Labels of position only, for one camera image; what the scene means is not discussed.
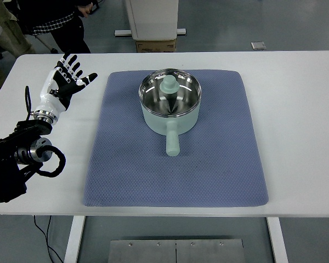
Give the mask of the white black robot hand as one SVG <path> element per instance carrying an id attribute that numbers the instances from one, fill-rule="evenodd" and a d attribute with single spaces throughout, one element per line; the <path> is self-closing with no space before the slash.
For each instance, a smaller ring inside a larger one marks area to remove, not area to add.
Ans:
<path id="1" fill-rule="evenodd" d="M 45 80 L 40 104 L 33 112 L 34 119 L 56 124 L 60 114 L 69 108 L 72 96 L 97 78 L 97 73 L 83 77 L 80 65 L 76 54 L 65 53 L 58 60 Z"/>

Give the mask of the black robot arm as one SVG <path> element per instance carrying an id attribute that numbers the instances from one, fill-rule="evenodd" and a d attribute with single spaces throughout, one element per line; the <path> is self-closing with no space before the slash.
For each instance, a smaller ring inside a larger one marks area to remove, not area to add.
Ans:
<path id="1" fill-rule="evenodd" d="M 52 125 L 43 120 L 19 121 L 14 131 L 0 139 L 0 203 L 7 203 L 26 193 L 26 182 L 41 171 L 43 162 L 30 155 L 34 142 L 48 135 Z"/>

